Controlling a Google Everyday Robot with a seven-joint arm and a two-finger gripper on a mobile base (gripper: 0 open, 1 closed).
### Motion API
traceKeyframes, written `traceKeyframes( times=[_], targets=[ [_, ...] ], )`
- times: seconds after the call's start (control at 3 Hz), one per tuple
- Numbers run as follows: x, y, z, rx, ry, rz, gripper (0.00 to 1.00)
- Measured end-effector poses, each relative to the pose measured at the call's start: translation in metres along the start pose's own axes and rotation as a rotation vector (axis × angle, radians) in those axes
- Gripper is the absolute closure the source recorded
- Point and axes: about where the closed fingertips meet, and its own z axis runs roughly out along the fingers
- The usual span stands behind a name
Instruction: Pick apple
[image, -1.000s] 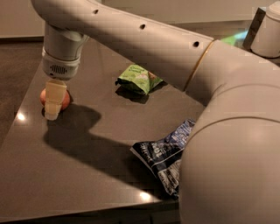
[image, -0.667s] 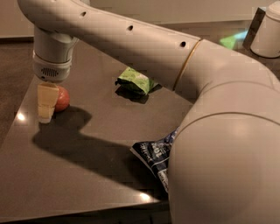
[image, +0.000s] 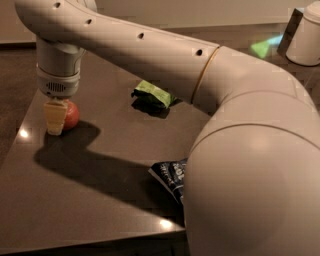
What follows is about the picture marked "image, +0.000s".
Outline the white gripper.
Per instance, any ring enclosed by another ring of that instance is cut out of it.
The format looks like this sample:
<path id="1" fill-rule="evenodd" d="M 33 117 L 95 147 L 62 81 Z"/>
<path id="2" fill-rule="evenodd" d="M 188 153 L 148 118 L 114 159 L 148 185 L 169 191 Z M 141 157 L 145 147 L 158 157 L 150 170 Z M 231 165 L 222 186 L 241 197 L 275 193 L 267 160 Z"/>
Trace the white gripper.
<path id="1" fill-rule="evenodd" d="M 81 60 L 85 50 L 78 46 L 36 39 L 37 85 L 50 99 L 44 104 L 47 132 L 59 136 L 62 133 L 68 104 L 79 88 Z"/>

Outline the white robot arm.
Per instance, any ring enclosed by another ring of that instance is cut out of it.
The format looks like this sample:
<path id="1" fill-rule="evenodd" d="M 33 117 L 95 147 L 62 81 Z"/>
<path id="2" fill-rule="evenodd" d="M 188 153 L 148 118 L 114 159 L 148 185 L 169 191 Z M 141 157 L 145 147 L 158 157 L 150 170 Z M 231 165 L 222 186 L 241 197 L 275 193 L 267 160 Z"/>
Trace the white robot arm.
<path id="1" fill-rule="evenodd" d="M 88 0 L 15 0 L 37 38 L 48 131 L 90 51 L 210 115 L 184 181 L 191 256 L 320 256 L 319 116 L 287 71 L 214 43 L 98 14 Z"/>

